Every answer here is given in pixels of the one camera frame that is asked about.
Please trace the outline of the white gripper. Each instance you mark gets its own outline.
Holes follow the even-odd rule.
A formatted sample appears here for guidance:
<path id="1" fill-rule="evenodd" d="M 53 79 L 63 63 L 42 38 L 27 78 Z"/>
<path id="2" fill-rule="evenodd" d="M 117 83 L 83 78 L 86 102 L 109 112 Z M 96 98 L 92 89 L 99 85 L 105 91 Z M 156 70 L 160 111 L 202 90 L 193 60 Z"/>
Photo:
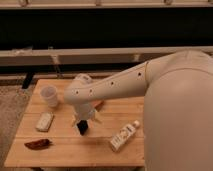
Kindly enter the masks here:
<path id="1" fill-rule="evenodd" d="M 95 108 L 90 103 L 78 104 L 74 106 L 75 117 L 72 119 L 71 126 L 75 126 L 77 120 L 91 119 L 95 114 Z M 101 120 L 95 115 L 94 121 L 101 124 Z"/>

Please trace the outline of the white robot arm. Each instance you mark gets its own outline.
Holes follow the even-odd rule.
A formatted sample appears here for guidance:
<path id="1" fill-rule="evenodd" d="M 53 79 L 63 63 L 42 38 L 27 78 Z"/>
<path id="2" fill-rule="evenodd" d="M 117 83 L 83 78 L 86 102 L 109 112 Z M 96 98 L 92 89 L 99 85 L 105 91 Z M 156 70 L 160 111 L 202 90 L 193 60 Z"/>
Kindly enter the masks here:
<path id="1" fill-rule="evenodd" d="M 101 81 L 78 78 L 64 99 L 81 108 L 96 100 L 142 96 L 146 171 L 213 171 L 213 57 L 182 51 Z"/>

